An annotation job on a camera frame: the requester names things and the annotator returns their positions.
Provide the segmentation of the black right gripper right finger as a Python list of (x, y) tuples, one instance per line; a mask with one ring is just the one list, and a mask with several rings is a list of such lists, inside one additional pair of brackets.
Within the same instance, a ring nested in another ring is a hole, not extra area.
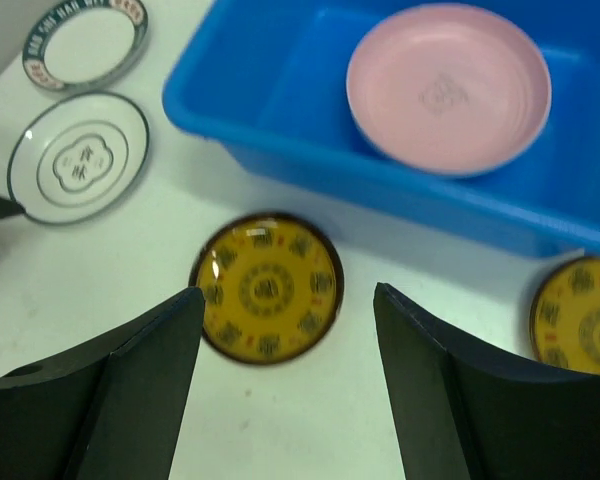
[(380, 283), (377, 340), (409, 479), (600, 479), (600, 376), (493, 346)]

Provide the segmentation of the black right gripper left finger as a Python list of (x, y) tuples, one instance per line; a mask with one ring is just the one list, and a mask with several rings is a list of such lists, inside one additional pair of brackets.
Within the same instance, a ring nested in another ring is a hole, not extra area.
[(204, 318), (186, 288), (0, 377), (0, 479), (166, 479)]

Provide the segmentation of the pink plate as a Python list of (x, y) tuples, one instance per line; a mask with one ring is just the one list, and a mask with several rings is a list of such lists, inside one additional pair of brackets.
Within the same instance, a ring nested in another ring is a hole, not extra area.
[(476, 176), (542, 133), (552, 80), (539, 47), (484, 8), (423, 4), (374, 26), (347, 67), (354, 123), (380, 154), (425, 172)]

